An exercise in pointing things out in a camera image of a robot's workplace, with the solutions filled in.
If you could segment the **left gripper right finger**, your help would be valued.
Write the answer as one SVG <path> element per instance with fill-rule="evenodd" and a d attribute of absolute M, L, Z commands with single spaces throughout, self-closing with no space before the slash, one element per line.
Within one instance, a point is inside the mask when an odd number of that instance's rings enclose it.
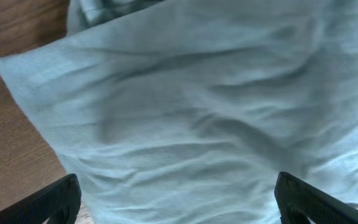
<path fill-rule="evenodd" d="M 287 172 L 278 174 L 274 195 L 282 224 L 358 224 L 358 210 Z"/>

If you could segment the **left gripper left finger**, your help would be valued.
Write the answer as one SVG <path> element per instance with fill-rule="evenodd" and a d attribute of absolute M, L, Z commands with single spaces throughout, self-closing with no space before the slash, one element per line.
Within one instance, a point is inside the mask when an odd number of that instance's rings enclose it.
<path fill-rule="evenodd" d="M 81 206 L 75 174 L 68 174 L 0 211 L 0 224 L 74 224 Z"/>

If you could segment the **light blue t-shirt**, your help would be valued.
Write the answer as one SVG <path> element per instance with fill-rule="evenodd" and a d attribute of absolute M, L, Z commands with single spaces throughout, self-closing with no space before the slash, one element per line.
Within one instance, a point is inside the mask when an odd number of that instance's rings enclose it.
<path fill-rule="evenodd" d="M 281 171 L 358 208 L 358 0 L 72 1 L 0 76 L 96 223 L 277 223 Z"/>

